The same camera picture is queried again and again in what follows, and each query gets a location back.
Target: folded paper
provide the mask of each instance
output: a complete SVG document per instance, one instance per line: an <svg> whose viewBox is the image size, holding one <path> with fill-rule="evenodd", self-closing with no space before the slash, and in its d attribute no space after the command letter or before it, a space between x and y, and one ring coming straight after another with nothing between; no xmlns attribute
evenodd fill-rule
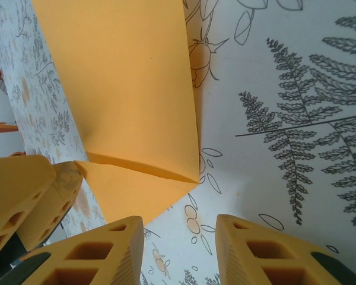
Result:
<svg viewBox="0 0 356 285"><path fill-rule="evenodd" d="M157 217L199 182L181 0L33 0L107 222Z"/></svg>

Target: fern leaf drawing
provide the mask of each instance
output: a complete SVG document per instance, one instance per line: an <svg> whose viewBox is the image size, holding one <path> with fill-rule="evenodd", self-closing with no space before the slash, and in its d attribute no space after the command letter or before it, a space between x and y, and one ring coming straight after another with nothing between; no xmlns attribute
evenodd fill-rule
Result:
<svg viewBox="0 0 356 285"><path fill-rule="evenodd" d="M273 122L275 112L268 112L267 107L262 107L263 103L257 101L257 97L252 96L249 92L240 93L240 101L246 108L247 126L249 132L262 132L272 129L278 129L282 122Z"/></svg>
<svg viewBox="0 0 356 285"><path fill-rule="evenodd" d="M355 65L343 64L323 55L310 55L310 60L332 75L346 80L356 80Z"/></svg>
<svg viewBox="0 0 356 285"><path fill-rule="evenodd" d="M314 76L314 78L303 79L308 74L309 66L301 65L302 57L297 56L294 52L289 53L288 48L279 44L278 41L267 39L267 44L272 53L274 53L274 61L278 64L276 69L285 71L285 73L279 76L279 79L284 81L280 83L279 86L286 92L279 93L278 95L290 103L277 104L277 106L284 111L277 114L282 121L294 126L310 125L313 122L333 116L341 111L338 107L318 107L317 109L308 110L309 106L324 101L324 97L322 96L306 95L319 79ZM332 72L336 72L338 70L337 68L341 70L348 69L348 66L337 64L327 58L316 58L314 60ZM332 78L324 78L324 80L329 82ZM346 84L341 87L349 90L351 94L356 93L356 86L352 84Z"/></svg>
<svg viewBox="0 0 356 285"><path fill-rule="evenodd" d="M344 39L341 37L325 37L323 41L337 49L349 52L350 54L356 53L356 39Z"/></svg>
<svg viewBox="0 0 356 285"><path fill-rule="evenodd" d="M305 186L312 184L305 173L312 172L314 169L300 162L315 158L314 154L309 153L310 150L315 148L315 144L307 143L305 140L312 138L316 133L302 129L280 131L279 127L281 127L282 122L275 121L275 113L269 112L267 107L263 108L263 103L259 102L256 96L247 92L240 93L239 96L243 102L243 107L246 108L248 131L251 133L271 131L265 135L264 142L271 143L269 150L277 152L274 157L277 160L282 160L279 168L285 170L282 178L287 181L289 202L294 212L295 222L302 225L302 202L304 195L308 194Z"/></svg>
<svg viewBox="0 0 356 285"><path fill-rule="evenodd" d="M356 17L342 17L335 23L356 30ZM356 54L356 39L326 37L323 42L344 52ZM335 105L356 105L356 65L323 55L311 55L310 60L322 69L310 70L314 79L323 87L315 88L322 100ZM338 197L347 202L344 212L354 215L351 222L356 226L356 117L329 122L329 125L333 131L318 139L316 144L332 146L338 143L339 147L319 154L320 158L333 162L333 165L322 171L342 175L332 185L339 189L349 189L348 192L338 194Z"/></svg>
<svg viewBox="0 0 356 285"><path fill-rule="evenodd" d="M355 214L351 222L356 226L356 118L344 119L329 125L335 131L316 142L319 145L332 145L341 141L343 146L319 154L323 159L337 162L322 171L333 175L346 175L332 185L336 188L351 189L344 194L338 194L338 197L349 203L345 206L344 212Z"/></svg>
<svg viewBox="0 0 356 285"><path fill-rule="evenodd" d="M335 22L342 27L348 27L356 30L356 17L343 17Z"/></svg>

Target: leaf drawing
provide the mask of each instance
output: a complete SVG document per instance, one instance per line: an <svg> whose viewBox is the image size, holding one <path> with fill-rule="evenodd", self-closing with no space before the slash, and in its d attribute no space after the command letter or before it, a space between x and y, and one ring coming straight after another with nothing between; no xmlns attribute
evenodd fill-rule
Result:
<svg viewBox="0 0 356 285"><path fill-rule="evenodd" d="M342 17L335 22L342 27L348 27L356 30L356 16L355 17Z"/></svg>
<svg viewBox="0 0 356 285"><path fill-rule="evenodd" d="M220 285L220 275L218 273L214 274L214 279L205 277L206 284L205 285ZM185 279L179 282L180 285L199 285L199 283L195 280L193 275L189 270L185 270Z"/></svg>
<svg viewBox="0 0 356 285"><path fill-rule="evenodd" d="M219 156L223 156L223 154L218 151L218 150L214 150L213 148L202 148L202 152L207 154L208 156L212 156L212 157L219 157Z"/></svg>
<svg viewBox="0 0 356 285"><path fill-rule="evenodd" d="M277 0L278 5L289 11L303 10L302 0Z"/></svg>
<svg viewBox="0 0 356 285"><path fill-rule="evenodd" d="M247 126L249 132L261 132L278 129L282 122L274 122L275 112L268 112L267 107L262 107L263 103L257 101L256 96L252 96L249 92L240 93L240 101L243 102L243 107L246 108L245 115L247 116Z"/></svg>
<svg viewBox="0 0 356 285"><path fill-rule="evenodd" d="M289 53L288 48L278 41L267 39L267 44L274 54L276 69L285 71L279 76L283 81L279 86L285 92L278 95L290 103L277 104L284 111L277 114L282 121L294 126L309 125L341 111L337 107L318 107L308 110L309 106L322 102L317 96L306 95L316 82L314 78L304 78L308 74L309 67L301 65L302 57L297 56L296 53Z"/></svg>
<svg viewBox="0 0 356 285"><path fill-rule="evenodd" d="M208 156L208 157L221 157L221 156L223 156L223 154L220 151L215 150L213 148L208 148L208 147L205 147L205 148L202 149L202 154L205 155L205 156ZM200 184L204 183L205 181L208 181L209 184L211 185L211 187L216 192L221 194L221 190L220 190L219 184L216 181L215 177L212 174L208 173L208 171L214 170L215 166L214 166L213 162L210 159L205 160L202 154L199 154L200 161L201 161L201 174L203 174L201 176L201 179L200 179Z"/></svg>
<svg viewBox="0 0 356 285"><path fill-rule="evenodd" d="M323 55L310 55L310 60L321 69L341 79L356 80L356 66L337 62Z"/></svg>
<svg viewBox="0 0 356 285"><path fill-rule="evenodd" d="M203 245L204 245L205 249L208 251L208 253L210 255L212 255L212 251L211 251L211 248L209 247L209 244L208 244L208 241L207 241L206 237L204 235L201 235L201 239L202 239L202 242L203 242Z"/></svg>
<svg viewBox="0 0 356 285"><path fill-rule="evenodd" d="M335 23L356 31L356 17L342 17ZM356 54L356 39L326 37L323 42L352 55ZM336 105L356 105L356 65L338 62L323 55L312 55L310 60L323 70L311 70L323 87L316 88L319 97ZM356 116L329 122L329 125L332 127L331 133L316 143L331 146L338 143L338 147L319 154L322 159L333 162L322 171L338 175L332 185L346 189L338 197L347 202L344 212L353 214L351 223L356 226Z"/></svg>
<svg viewBox="0 0 356 285"><path fill-rule="evenodd" d="M206 20L215 9L219 0L200 0L202 20Z"/></svg>
<svg viewBox="0 0 356 285"><path fill-rule="evenodd" d="M273 227L276 230L284 230L285 227L284 225L277 220L275 217L272 217L268 214L259 214L259 217L268 225L270 225L271 227Z"/></svg>
<svg viewBox="0 0 356 285"><path fill-rule="evenodd" d="M356 53L356 39L325 37L323 41L330 46L343 50L344 52L349 52L351 54Z"/></svg>
<svg viewBox="0 0 356 285"><path fill-rule="evenodd" d="M250 9L266 9L268 0L238 0L242 6Z"/></svg>
<svg viewBox="0 0 356 285"><path fill-rule="evenodd" d="M153 285L152 282L148 283L148 280L146 279L144 273L141 272L141 279L142 279L142 283L141 281L139 282L139 285Z"/></svg>
<svg viewBox="0 0 356 285"><path fill-rule="evenodd" d="M254 13L255 12L252 11L252 15L251 15L249 11L245 11L239 18L239 21L237 22L235 33L234 33L234 39L238 44L242 46L246 43L249 37Z"/></svg>
<svg viewBox="0 0 356 285"><path fill-rule="evenodd" d="M202 230L208 232L208 233L214 233L215 229L211 226L207 226L206 224L201 225Z"/></svg>
<svg viewBox="0 0 356 285"><path fill-rule="evenodd" d="M214 178L211 174L209 174L209 173L207 173L207 178L208 178L208 181L209 181L209 183L211 184L212 188L213 188L216 192L218 192L219 194L221 194L221 191L220 191L218 182L216 182L215 178Z"/></svg>

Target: floral pattern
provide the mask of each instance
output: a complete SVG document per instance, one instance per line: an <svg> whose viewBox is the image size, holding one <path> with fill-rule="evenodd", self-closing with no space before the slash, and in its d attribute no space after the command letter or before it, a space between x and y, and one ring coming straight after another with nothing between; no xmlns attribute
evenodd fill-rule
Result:
<svg viewBox="0 0 356 285"><path fill-rule="evenodd" d="M87 160L31 1L0 1L0 68L26 153ZM62 221L67 237L105 224L86 183L79 197Z"/></svg>

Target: yellow plastic block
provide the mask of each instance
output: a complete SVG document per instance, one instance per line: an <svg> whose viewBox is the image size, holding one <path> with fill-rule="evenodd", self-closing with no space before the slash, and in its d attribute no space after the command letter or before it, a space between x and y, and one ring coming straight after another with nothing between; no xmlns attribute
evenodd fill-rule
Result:
<svg viewBox="0 0 356 285"><path fill-rule="evenodd" d="M143 250L142 218L128 217L35 250L51 256L23 285L138 285Z"/></svg>
<svg viewBox="0 0 356 285"><path fill-rule="evenodd" d="M164 182L156 188L143 188L153 197L146 208L142 206L145 201L117 198L120 187L132 195L140 190L128 185L112 167L162 180L199 182L182 0L32 3L89 161L94 164L85 166L87 182L100 208L109 213L104 217L108 222L119 219L112 212L118 206L138 211L144 221L156 217L193 186L166 188L172 197L167 205L165 198L159 199ZM98 183L102 172L117 177L105 188ZM132 180L141 177L135 174Z"/></svg>
<svg viewBox="0 0 356 285"><path fill-rule="evenodd" d="M312 256L311 243L229 215L218 215L216 249L222 285L337 285Z"/></svg>
<svg viewBox="0 0 356 285"><path fill-rule="evenodd" d="M55 180L43 156L0 159L0 250Z"/></svg>
<svg viewBox="0 0 356 285"><path fill-rule="evenodd" d="M26 251L40 245L74 204L83 177L74 162L53 165L56 180L42 196L16 233Z"/></svg>

